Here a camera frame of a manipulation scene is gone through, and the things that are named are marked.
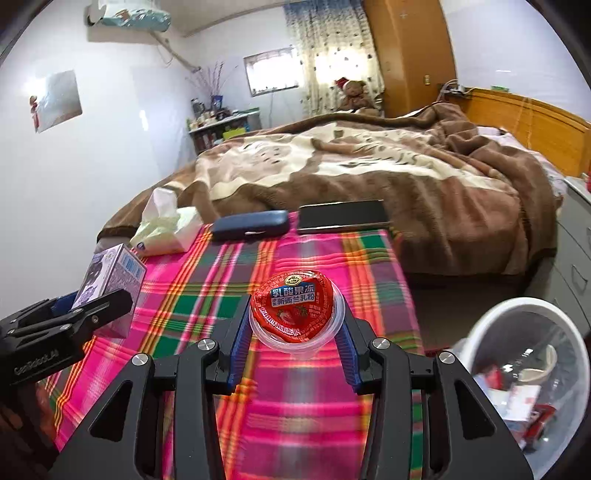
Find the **red jelly cup lid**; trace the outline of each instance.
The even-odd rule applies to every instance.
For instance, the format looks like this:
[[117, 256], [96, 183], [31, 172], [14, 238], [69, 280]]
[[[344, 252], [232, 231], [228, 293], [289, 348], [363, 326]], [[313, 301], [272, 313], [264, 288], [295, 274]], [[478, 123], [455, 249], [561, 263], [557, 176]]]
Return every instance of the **red jelly cup lid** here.
[[333, 285], [314, 270], [283, 272], [255, 292], [252, 314], [259, 325], [287, 343], [313, 339], [333, 313]]

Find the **ceiling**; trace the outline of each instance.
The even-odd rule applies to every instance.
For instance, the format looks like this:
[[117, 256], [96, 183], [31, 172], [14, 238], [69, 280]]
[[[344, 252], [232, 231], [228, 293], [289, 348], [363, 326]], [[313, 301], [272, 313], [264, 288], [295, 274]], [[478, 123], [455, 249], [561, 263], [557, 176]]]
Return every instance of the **ceiling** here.
[[223, 20], [251, 11], [278, 7], [281, 0], [160, 0], [163, 10], [172, 15], [173, 27], [190, 35]]

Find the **blue gripper pad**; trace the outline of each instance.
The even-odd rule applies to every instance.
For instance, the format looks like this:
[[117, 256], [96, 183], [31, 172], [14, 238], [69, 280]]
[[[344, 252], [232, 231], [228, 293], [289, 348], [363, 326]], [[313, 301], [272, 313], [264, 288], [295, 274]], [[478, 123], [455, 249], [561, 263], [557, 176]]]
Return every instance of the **blue gripper pad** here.
[[343, 365], [345, 379], [347, 380], [347, 383], [353, 387], [353, 390], [357, 391], [361, 386], [359, 362], [357, 350], [355, 350], [355, 346], [353, 345], [353, 339], [346, 326], [346, 322], [343, 322], [340, 330], [335, 335], [335, 342], [339, 351], [340, 362]]
[[246, 365], [246, 357], [248, 356], [248, 348], [251, 344], [252, 328], [251, 323], [248, 319], [248, 307], [240, 323], [238, 329], [238, 335], [236, 341], [232, 347], [232, 353], [230, 354], [230, 372], [228, 375], [228, 386], [231, 389], [236, 388], [242, 379], [244, 373], [244, 366]]

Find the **floor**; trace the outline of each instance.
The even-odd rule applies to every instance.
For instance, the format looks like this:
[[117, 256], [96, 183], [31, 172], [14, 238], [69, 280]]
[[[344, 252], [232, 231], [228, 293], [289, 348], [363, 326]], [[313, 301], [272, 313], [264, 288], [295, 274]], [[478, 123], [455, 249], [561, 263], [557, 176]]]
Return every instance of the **floor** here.
[[447, 286], [410, 282], [425, 350], [453, 346], [494, 305], [518, 295], [515, 284], [450, 280]]

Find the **plaid blanket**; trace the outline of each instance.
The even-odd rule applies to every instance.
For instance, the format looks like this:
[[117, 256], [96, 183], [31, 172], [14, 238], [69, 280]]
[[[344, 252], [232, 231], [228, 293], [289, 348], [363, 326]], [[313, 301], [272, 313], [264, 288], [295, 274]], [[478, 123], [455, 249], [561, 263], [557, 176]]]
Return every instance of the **plaid blanket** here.
[[[297, 235], [259, 242], [210, 241], [202, 227], [185, 254], [149, 258], [132, 329], [124, 340], [93, 338], [84, 360], [50, 377], [57, 446], [63, 448], [106, 386], [137, 352], [180, 353], [232, 317], [240, 296], [270, 276], [312, 268], [341, 290], [353, 314], [378, 335], [421, 352], [418, 325], [385, 231]], [[167, 399], [164, 478], [173, 477], [173, 395]], [[346, 480], [358, 477], [371, 412], [345, 382], [334, 341], [297, 361], [253, 338], [241, 384], [217, 399], [217, 426], [228, 479]], [[415, 405], [412, 478], [421, 472], [422, 423]]]

